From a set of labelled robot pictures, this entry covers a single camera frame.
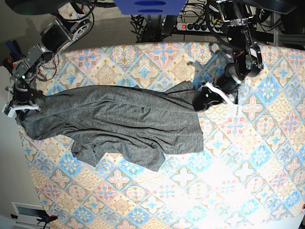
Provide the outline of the grey t-shirt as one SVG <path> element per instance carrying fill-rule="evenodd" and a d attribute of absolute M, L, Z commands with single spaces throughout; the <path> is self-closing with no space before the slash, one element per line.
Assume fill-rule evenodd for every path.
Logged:
<path fill-rule="evenodd" d="M 106 153 L 158 171 L 165 155 L 200 153 L 203 133 L 192 101 L 197 90 L 184 81 L 165 92 L 139 87 L 91 85 L 36 99 L 19 124 L 33 140 L 71 138 L 78 160 L 96 166 Z"/>

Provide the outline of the red black clamp left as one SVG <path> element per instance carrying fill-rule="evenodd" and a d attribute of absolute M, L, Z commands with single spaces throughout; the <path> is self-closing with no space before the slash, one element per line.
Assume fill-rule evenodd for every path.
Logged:
<path fill-rule="evenodd" d="M 12 73 L 12 70 L 13 70 L 13 68 L 14 68 L 14 66 L 15 66 L 14 62 L 12 61 L 12 59 L 10 59 L 10 58 L 4 59 L 4 60 L 2 61 L 2 64 L 3 64 L 3 66 L 4 66 L 10 73 Z"/>

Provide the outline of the white power strip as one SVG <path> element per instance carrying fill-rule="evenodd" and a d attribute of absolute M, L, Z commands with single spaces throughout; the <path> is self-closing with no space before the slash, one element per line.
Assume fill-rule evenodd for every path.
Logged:
<path fill-rule="evenodd" d="M 216 33 L 223 33 L 220 24 L 211 24 L 210 27 Z M 204 23 L 186 23 L 186 22 L 178 22 L 176 25 L 178 31 L 199 31 L 199 32 L 210 32 L 207 24 Z"/>

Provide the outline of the patterned tile tablecloth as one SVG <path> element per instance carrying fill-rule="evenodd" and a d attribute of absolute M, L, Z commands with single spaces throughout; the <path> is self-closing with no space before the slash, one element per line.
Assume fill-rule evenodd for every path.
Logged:
<path fill-rule="evenodd" d="M 107 153 L 96 167 L 71 154 L 72 140 L 31 140 L 19 129 L 30 175 L 54 229 L 245 229 L 302 217 L 305 210 L 305 53 L 261 46 L 264 69 L 226 105 L 198 115 L 201 153 L 165 156 L 158 172 Z M 40 68 L 50 95 L 110 84 L 165 91 L 210 80 L 228 59 L 216 44 L 155 43 L 84 49 Z"/>

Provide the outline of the black clamp bottom left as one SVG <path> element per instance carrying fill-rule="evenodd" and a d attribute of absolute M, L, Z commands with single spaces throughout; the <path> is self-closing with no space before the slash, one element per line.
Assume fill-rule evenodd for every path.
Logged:
<path fill-rule="evenodd" d="M 10 215 L 16 219 L 18 224 L 27 226 L 47 226 L 49 223 L 58 219 L 58 216 L 28 216 L 28 215 Z"/>

